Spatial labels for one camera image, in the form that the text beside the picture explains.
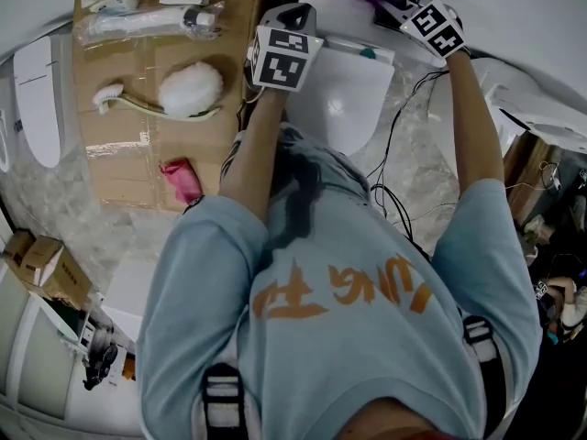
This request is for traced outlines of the person's right forearm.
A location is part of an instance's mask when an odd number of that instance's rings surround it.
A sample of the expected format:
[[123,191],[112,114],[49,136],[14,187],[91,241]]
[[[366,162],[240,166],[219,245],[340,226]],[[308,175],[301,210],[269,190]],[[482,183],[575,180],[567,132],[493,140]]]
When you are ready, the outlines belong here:
[[460,194],[475,182],[504,179],[499,137],[471,58],[459,50],[447,58],[453,105],[453,134]]

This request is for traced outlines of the brown cardboard box white flaps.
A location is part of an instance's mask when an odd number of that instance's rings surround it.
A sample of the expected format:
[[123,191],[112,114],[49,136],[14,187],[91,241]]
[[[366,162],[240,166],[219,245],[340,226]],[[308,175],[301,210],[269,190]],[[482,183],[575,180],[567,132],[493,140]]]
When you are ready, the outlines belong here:
[[38,236],[20,266],[20,279],[31,291],[48,300],[82,310],[92,283],[71,252],[57,239]]

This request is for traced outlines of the pink cloth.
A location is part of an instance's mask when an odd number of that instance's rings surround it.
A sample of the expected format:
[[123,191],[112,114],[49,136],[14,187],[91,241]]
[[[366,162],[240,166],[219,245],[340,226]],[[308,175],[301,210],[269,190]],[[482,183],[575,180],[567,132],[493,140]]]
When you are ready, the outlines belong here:
[[188,159],[175,159],[161,164],[160,172],[173,187],[179,202],[190,205],[204,196],[201,182]]

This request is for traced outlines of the white toilet with tank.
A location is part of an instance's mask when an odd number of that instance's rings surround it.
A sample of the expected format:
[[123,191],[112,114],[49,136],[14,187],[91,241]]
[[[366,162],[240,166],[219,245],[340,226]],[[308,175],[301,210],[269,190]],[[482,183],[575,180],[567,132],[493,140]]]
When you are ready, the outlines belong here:
[[[377,127],[391,84],[395,52],[373,24],[374,9],[361,0],[299,0],[316,9],[324,40],[302,90],[288,97],[286,114],[304,134],[350,155]],[[375,60],[361,57],[371,48]]]

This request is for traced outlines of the white flat board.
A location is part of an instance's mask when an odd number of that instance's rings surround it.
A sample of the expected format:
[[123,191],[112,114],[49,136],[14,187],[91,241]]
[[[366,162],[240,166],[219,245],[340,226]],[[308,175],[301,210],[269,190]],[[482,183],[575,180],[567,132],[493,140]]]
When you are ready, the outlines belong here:
[[121,332],[136,342],[156,263],[122,258],[107,288],[101,308]]

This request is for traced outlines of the white closed-lid smart toilet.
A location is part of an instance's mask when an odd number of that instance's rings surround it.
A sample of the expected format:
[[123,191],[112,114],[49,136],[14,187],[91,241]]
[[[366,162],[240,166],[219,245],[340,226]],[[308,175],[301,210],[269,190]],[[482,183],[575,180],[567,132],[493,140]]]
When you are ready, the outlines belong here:
[[13,57],[17,108],[29,148],[53,169],[80,143],[72,36],[39,38]]

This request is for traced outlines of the cream long-handled toilet brush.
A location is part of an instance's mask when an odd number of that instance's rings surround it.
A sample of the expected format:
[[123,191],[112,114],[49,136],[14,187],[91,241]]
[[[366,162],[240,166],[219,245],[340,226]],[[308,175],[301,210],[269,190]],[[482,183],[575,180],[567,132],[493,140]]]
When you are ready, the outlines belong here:
[[203,122],[220,112],[220,107],[208,109],[197,115],[180,116],[167,114],[160,106],[145,106],[137,98],[125,92],[123,83],[113,83],[100,88],[93,97],[93,103],[100,115],[106,114],[114,103],[129,106],[140,113],[179,122]]

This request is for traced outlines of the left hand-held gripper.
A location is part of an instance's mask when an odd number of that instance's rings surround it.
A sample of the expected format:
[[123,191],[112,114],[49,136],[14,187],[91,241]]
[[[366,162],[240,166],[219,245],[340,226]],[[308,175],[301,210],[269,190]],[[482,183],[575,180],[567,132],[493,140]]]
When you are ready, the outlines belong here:
[[248,52],[251,81],[255,86],[299,92],[324,40],[316,33],[316,9],[300,3],[293,12],[293,30],[288,28],[293,4],[267,10],[256,28]]

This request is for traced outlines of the person's left forearm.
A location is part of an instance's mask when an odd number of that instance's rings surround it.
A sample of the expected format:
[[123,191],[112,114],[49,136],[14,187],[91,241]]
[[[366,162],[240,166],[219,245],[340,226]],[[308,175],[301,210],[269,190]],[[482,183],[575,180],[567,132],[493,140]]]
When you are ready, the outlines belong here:
[[282,112],[287,92],[269,89],[256,103],[218,194],[266,221]]

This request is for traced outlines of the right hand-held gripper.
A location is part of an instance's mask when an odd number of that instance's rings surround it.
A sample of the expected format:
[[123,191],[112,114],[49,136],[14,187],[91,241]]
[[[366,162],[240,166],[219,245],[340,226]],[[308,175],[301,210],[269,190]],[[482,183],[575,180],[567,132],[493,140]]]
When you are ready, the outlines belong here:
[[[425,0],[405,0],[422,3]],[[373,24],[378,27],[400,27],[401,31],[429,50],[435,57],[447,58],[465,48],[464,33],[457,14],[440,0],[432,0],[406,20],[406,2],[374,5]]]

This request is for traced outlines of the person's light blue t-shirt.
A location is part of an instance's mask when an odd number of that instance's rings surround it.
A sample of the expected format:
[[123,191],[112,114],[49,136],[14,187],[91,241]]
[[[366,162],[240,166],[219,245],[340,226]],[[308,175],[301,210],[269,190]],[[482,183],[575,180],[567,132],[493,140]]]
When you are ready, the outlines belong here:
[[518,402],[541,335],[504,185],[474,183],[426,258],[345,156],[282,124],[267,219],[205,197],[161,252],[137,342],[144,431],[195,440],[205,371],[235,339],[265,440],[332,440],[380,398],[479,438],[487,408],[465,314],[489,322]]

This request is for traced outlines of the white cabinet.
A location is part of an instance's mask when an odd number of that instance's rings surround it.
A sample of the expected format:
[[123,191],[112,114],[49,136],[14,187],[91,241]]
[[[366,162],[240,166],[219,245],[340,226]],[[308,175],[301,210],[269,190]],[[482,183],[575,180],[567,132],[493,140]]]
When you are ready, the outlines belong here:
[[49,307],[0,263],[0,436],[9,440],[143,440],[132,380],[92,390]]

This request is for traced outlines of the small brown cardboard box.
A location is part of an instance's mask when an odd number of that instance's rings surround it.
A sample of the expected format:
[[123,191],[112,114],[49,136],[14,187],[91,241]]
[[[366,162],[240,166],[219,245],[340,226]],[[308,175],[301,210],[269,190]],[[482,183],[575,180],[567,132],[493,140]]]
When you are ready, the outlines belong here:
[[16,230],[9,238],[2,251],[2,258],[14,272],[19,271],[23,258],[34,242],[34,236],[26,229]]

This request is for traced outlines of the dark wooden bench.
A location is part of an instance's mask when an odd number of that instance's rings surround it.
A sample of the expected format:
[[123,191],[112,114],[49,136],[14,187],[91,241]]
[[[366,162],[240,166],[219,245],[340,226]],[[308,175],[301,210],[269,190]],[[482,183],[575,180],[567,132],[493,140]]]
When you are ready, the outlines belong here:
[[506,195],[518,227],[531,217],[543,196],[557,193],[552,177],[559,178],[562,153],[530,133],[517,137],[505,153]]

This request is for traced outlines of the large brown cardboard box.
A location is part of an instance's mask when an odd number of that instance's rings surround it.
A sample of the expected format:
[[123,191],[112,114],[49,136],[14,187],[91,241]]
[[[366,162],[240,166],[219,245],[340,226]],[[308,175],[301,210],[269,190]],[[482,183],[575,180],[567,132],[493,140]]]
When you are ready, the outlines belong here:
[[[212,0],[225,8],[220,34],[210,41],[185,36],[134,38],[83,47],[74,41],[73,74],[79,128],[95,197],[106,203],[181,211],[183,203],[160,166],[187,159],[206,194],[218,190],[221,166],[238,132],[237,111],[245,90],[247,46],[262,14],[280,0]],[[224,80],[220,111],[204,122],[175,122],[114,103],[105,114],[94,94],[112,83],[140,101],[156,103],[171,72],[204,61]]]

